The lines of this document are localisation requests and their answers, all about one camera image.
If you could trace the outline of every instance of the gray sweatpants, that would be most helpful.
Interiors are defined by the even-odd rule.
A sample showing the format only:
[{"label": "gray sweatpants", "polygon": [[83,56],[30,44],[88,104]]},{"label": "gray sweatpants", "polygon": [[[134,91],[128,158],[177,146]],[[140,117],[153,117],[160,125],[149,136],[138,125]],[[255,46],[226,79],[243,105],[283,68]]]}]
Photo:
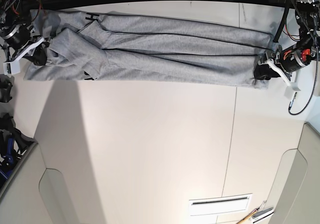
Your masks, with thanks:
[{"label": "gray sweatpants", "polygon": [[272,35],[188,20],[82,12],[40,12],[47,65],[30,65],[27,80],[149,80],[265,88],[253,77]]}]

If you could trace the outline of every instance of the gray fabric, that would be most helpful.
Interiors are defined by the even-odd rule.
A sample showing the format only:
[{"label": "gray fabric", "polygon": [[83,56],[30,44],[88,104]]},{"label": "gray fabric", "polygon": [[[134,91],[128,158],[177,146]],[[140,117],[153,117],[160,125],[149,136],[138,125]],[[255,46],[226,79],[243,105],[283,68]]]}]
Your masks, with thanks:
[{"label": "gray fabric", "polygon": [[267,86],[267,81],[254,79],[253,70],[272,47],[270,34],[159,17],[86,17],[82,12],[40,12],[36,31],[53,37],[48,61],[43,67],[30,65],[24,78]]}]

